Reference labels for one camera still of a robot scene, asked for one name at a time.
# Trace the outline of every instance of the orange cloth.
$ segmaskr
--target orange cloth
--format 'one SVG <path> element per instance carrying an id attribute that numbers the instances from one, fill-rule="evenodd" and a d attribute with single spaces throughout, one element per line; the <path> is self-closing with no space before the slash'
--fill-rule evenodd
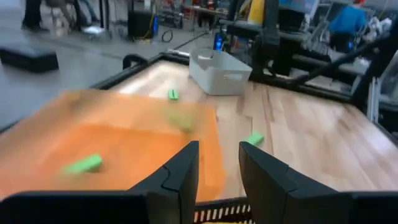
<path id="1" fill-rule="evenodd" d="M 194 113 L 194 133 L 167 121 L 170 110 Z M 68 92 L 0 136 L 0 198 L 23 190 L 126 190 L 199 140 L 197 201 L 216 199 L 226 172 L 215 111 L 99 90 Z M 62 176 L 60 169 L 98 153 L 99 172 Z"/>

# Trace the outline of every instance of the wooden tabletop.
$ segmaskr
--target wooden tabletop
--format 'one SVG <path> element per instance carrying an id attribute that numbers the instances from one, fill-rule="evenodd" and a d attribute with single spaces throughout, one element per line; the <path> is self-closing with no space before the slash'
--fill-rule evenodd
<path id="1" fill-rule="evenodd" d="M 171 88 L 182 101 L 216 108 L 228 173 L 220 198 L 245 195 L 238 142 L 252 131 L 264 133 L 262 150 L 336 190 L 398 190 L 397 148 L 351 105 L 252 82 L 241 96 L 209 96 L 188 77 L 187 66 L 171 62 L 158 62 L 113 90 L 166 98 Z"/>

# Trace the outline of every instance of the blue shirt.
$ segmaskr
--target blue shirt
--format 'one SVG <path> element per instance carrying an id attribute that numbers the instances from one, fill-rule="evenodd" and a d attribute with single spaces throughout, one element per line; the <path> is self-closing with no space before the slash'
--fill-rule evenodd
<path id="1" fill-rule="evenodd" d="M 329 31 L 355 35 L 366 23 L 366 15 L 362 9 L 347 6 L 330 23 Z"/>

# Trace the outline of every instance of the black cable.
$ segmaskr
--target black cable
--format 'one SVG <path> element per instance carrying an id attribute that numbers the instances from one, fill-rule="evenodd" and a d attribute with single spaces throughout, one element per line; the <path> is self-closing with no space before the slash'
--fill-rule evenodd
<path id="1" fill-rule="evenodd" d="M 169 38 L 168 40 L 165 40 L 164 37 L 165 37 L 165 35 L 166 35 L 168 32 L 170 33 L 170 38 Z M 172 29 L 169 29 L 169 30 L 165 31 L 165 32 L 162 34 L 162 41 L 163 41 L 163 42 L 165 42 L 165 43 L 170 43 L 170 41 L 172 41 L 172 39 L 173 39 L 173 30 L 172 30 Z"/>

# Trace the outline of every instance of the white storage bin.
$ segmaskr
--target white storage bin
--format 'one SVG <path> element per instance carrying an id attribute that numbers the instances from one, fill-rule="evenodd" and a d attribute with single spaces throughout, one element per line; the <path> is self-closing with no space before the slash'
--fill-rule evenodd
<path id="1" fill-rule="evenodd" d="M 240 95 L 252 68 L 226 52 L 194 49 L 190 53 L 190 76 L 209 95 Z"/>

